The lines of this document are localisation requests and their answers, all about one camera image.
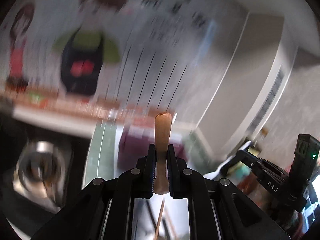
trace black device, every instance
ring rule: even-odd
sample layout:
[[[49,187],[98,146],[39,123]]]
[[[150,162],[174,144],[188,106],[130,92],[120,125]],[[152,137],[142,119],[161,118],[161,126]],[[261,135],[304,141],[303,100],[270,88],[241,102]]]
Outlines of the black device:
[[[300,159],[293,174],[303,172],[306,167],[311,168],[313,160],[308,165],[301,162],[308,163],[308,153],[313,152],[311,156],[317,156],[315,152],[319,149],[319,142],[307,135],[299,135],[298,144],[296,157],[298,155]],[[269,192],[279,201],[301,208],[303,200],[299,195],[294,200],[288,197],[292,190],[298,193],[296,187],[290,187],[289,174],[273,163],[251,155],[246,149],[239,150],[236,157],[252,168],[258,181],[269,188]],[[148,155],[137,161],[136,168],[124,172],[117,179],[104,181],[95,178],[79,193],[72,205],[65,206],[31,239],[132,239],[134,199],[152,196],[155,168],[155,146],[150,144]],[[290,240],[288,234],[231,181],[205,179],[199,172],[189,169],[183,159],[175,156],[173,145],[168,148],[167,168],[171,197],[188,199],[190,239]],[[302,177],[302,184],[305,185],[308,176]],[[12,228],[7,225],[6,232],[12,233]],[[311,226],[303,240],[318,239],[319,236],[319,229]]]

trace person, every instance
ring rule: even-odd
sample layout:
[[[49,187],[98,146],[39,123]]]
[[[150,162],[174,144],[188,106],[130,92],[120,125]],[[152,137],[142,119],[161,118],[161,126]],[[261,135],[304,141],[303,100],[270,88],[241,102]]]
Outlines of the person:
[[[23,77],[23,51],[27,41],[27,30],[33,19],[35,6],[25,4],[17,13],[10,29],[10,73],[6,84],[24,90],[28,80]]]
[[[61,54],[61,81],[67,93],[90,97],[97,90],[102,66],[112,68],[121,61],[115,41],[102,31],[127,0],[80,0],[83,17],[78,29],[62,35],[53,44]]]

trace cartoon woman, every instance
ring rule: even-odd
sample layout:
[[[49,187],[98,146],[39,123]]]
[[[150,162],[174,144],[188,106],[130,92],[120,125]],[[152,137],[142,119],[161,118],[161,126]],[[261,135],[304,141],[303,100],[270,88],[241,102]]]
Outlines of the cartoon woman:
[[[11,53],[10,74],[7,85],[25,89],[28,80],[23,77],[23,51],[27,40],[27,30],[32,22],[35,6],[33,3],[24,5],[17,13],[10,29]]]
[[[116,43],[101,31],[127,0],[80,0],[79,13],[84,20],[71,33],[61,36],[53,45],[61,53],[61,81],[67,92],[92,96],[97,89],[102,65],[112,67],[120,62]]]

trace vent grille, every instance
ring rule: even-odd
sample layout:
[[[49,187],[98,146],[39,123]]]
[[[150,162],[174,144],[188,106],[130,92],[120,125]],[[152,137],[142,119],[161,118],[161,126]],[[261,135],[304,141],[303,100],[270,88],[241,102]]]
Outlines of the vent grille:
[[[263,119],[263,117],[265,116],[266,112],[268,111],[273,99],[275,99],[275,96],[279,90],[279,87],[282,83],[282,80],[284,78],[284,74],[283,72],[280,70],[276,80],[271,88],[271,91],[266,99],[266,101],[264,102],[262,108],[260,109],[260,111],[258,112],[258,114],[256,115],[256,117],[254,118],[254,120],[252,121],[250,127],[249,127],[249,132],[253,132],[257,126],[260,124],[261,120]]]

